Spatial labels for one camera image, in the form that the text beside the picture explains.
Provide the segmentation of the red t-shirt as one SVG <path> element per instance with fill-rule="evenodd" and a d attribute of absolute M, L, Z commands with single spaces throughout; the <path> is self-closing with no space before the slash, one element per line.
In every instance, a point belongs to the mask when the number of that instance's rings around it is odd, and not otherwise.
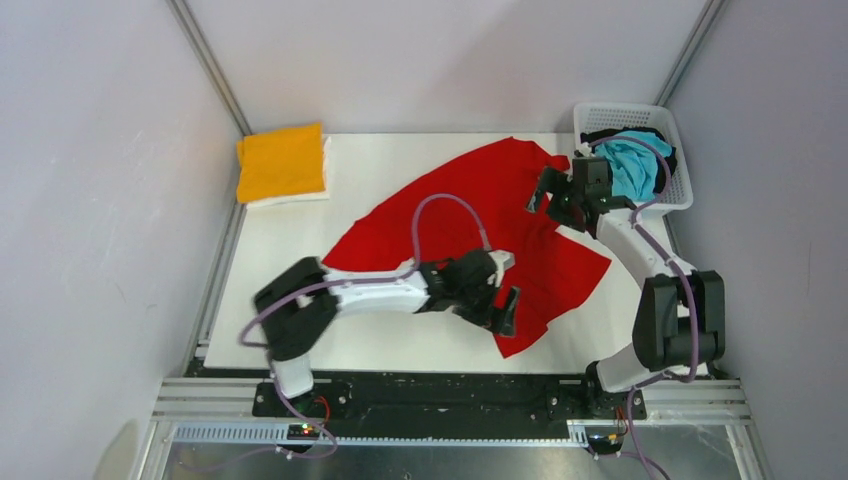
<path fill-rule="evenodd" d="M 510 251 L 516 264 L 505 276 L 521 289 L 513 338 L 496 338 L 509 358 L 538 341 L 554 319 L 581 306 L 611 265 L 610 259 L 557 231 L 558 225 L 525 206 L 546 166 L 568 167 L 537 143 L 513 137 L 456 157 L 408 183 L 357 220 L 325 257 L 328 266 L 352 271 L 390 270 L 413 255 L 411 221 L 419 203 L 422 258 L 457 258 L 480 246 L 465 200 L 478 214 L 495 249 Z"/>

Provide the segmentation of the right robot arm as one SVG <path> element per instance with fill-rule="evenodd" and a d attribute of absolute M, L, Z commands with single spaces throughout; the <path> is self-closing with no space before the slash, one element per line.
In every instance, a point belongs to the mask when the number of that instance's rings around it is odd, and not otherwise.
<path fill-rule="evenodd" d="M 598 418 L 621 403 L 621 393 L 660 380 L 694 381 L 698 369 L 725 352 L 725 287 L 715 271 L 699 270 L 666 249 L 645 227 L 626 196 L 612 193 L 612 170 L 599 157 L 579 157 L 570 172 L 546 167 L 527 210 L 590 234 L 611 250 L 641 288 L 631 342 L 591 363 L 580 394 Z"/>

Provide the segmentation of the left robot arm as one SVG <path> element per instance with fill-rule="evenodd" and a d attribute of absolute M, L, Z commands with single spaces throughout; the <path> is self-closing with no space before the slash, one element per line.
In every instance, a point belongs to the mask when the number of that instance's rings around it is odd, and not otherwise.
<path fill-rule="evenodd" d="M 314 377 L 308 358 L 331 323 L 374 312 L 446 312 L 488 332 L 511 338 L 521 297 L 504 284 L 515 258 L 505 250 L 474 249 L 435 262 L 410 259 L 392 271 L 352 272 L 304 257 L 253 297 L 250 325 L 259 327 L 277 403 L 292 416 L 314 406 Z"/>

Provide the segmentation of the light blue t-shirt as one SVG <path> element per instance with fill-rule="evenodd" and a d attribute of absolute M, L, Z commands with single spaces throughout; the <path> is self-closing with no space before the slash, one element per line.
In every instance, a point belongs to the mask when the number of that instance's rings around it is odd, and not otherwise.
<path fill-rule="evenodd" d="M 677 167 L 676 148 L 656 129 L 604 129 L 582 136 L 582 142 L 598 138 L 629 137 L 650 145 L 660 153 L 673 173 Z M 612 195 L 627 196 L 634 202 L 648 202 L 662 192 L 665 171 L 655 155 L 645 146 L 631 141 L 610 140 L 596 145 L 596 156 L 606 158 L 613 174 Z"/>

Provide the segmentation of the white plastic basket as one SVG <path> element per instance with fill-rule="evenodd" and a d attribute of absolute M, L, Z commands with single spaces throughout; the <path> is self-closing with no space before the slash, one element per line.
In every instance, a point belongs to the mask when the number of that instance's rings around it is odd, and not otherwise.
<path fill-rule="evenodd" d="M 573 108 L 575 143 L 583 143 L 582 134 L 605 129 L 632 130 L 638 127 L 657 130 L 675 149 L 677 166 L 666 182 L 666 193 L 659 196 L 657 204 L 648 208 L 651 213 L 665 215 L 676 210 L 686 210 L 693 204 L 688 166 L 675 118 L 661 106 L 621 102 L 581 102 Z"/>

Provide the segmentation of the right controller board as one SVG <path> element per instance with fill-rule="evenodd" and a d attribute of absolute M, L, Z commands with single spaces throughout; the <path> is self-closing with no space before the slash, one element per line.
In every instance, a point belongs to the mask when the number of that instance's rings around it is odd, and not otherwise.
<path fill-rule="evenodd" d="M 623 448 L 623 441 L 615 434 L 589 435 L 586 451 L 593 457 L 618 456 Z"/>

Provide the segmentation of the controller board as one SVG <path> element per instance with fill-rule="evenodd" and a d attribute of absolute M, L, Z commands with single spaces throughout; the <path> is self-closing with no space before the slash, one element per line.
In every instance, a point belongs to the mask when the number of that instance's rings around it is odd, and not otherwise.
<path fill-rule="evenodd" d="M 289 424 L 286 431 L 288 441 L 317 441 L 321 437 L 321 431 L 307 423 Z"/>
<path fill-rule="evenodd" d="M 618 456 L 623 448 L 623 441 L 615 434 L 589 435 L 586 451 L 593 457 Z"/>

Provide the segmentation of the folded white t-shirt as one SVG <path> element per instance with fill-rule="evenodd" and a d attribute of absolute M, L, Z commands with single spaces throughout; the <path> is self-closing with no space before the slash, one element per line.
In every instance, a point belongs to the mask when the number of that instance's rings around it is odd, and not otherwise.
<path fill-rule="evenodd" d="M 323 149 L 322 179 L 324 181 L 324 189 L 322 191 L 269 197 L 269 198 L 265 198 L 265 199 L 256 200 L 256 201 L 253 201 L 253 202 L 246 203 L 245 208 L 248 209 L 248 210 L 251 210 L 251 209 L 266 208 L 266 207 L 288 204 L 288 203 L 329 200 L 330 199 L 331 176 L 332 176 L 332 170 L 333 170 L 332 160 L 331 160 L 332 139 L 330 138 L 329 135 L 323 136 L 323 138 L 322 138 L 322 149 Z"/>

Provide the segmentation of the left controller board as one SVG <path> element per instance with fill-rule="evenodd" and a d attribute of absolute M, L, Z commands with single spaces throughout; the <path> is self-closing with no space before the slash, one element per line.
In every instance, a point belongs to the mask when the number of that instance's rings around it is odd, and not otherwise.
<path fill-rule="evenodd" d="M 289 424 L 286 431 L 288 441 L 317 441 L 321 437 L 321 431 L 307 423 Z"/>

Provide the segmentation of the folded orange t-shirt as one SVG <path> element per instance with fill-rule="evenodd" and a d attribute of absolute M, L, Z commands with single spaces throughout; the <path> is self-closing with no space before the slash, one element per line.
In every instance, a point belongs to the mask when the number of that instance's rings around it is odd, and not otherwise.
<path fill-rule="evenodd" d="M 236 152 L 241 204 L 327 191 L 320 123 L 245 136 Z"/>

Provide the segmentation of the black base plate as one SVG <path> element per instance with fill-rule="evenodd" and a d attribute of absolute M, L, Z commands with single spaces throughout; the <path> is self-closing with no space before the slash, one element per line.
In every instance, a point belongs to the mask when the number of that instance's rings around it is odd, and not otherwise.
<path fill-rule="evenodd" d="M 291 403 L 339 439 L 571 440 L 570 421 L 646 419 L 634 401 L 580 375 L 319 371 Z"/>

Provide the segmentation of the aluminium frame rail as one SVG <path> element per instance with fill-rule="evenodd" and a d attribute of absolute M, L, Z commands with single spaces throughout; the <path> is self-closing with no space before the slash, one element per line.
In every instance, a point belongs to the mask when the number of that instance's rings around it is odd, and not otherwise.
<path fill-rule="evenodd" d="M 257 379 L 168 378 L 150 421 L 197 425 L 202 430 L 198 439 L 285 442 L 289 418 L 252 415 L 258 384 Z M 642 391 L 641 406 L 646 418 L 636 422 L 639 426 L 725 426 L 732 431 L 754 425 L 737 381 L 659 382 Z"/>

